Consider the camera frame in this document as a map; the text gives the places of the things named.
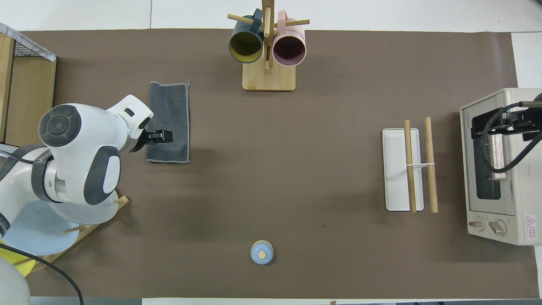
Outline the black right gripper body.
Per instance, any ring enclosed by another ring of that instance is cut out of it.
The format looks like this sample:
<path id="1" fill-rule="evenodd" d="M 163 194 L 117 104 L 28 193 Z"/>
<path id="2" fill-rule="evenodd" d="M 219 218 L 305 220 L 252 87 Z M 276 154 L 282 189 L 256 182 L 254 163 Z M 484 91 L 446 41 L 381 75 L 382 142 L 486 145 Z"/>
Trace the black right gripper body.
<path id="1" fill-rule="evenodd" d="M 486 112 L 472 119 L 472 139 L 482 136 L 482 131 L 487 121 L 498 111 L 495 109 Z M 523 141 L 533 140 L 541 131 L 542 110 L 540 108 L 528 108 L 526 110 L 511 111 L 502 114 L 496 119 L 490 130 L 489 135 L 503 134 L 514 135 L 522 134 Z"/>

